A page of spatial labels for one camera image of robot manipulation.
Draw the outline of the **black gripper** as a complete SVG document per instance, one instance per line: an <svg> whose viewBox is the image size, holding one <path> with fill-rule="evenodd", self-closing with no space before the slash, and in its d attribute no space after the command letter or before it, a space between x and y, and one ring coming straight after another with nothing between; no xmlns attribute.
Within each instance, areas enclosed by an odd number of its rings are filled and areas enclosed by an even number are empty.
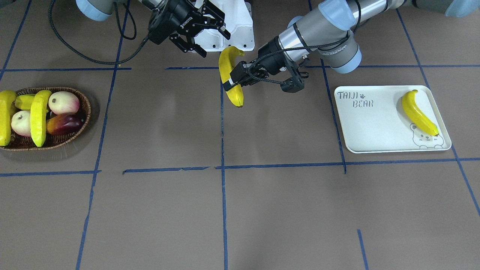
<svg viewBox="0 0 480 270"><path fill-rule="evenodd" d="M196 8L190 0L165 0L151 14L148 36L154 44L169 40L184 53L193 51L206 58L207 52L194 41L204 29L214 29L230 40L225 13L211 1L203 0Z"/></svg>
<svg viewBox="0 0 480 270"><path fill-rule="evenodd" d="M232 86L237 84L245 87L251 86L260 82L263 79L263 75L277 75L281 71L287 70L286 56L283 52L279 52L282 49L279 43L279 37L275 36L271 41L259 48L257 64L240 62L234 70L230 73Z"/></svg>

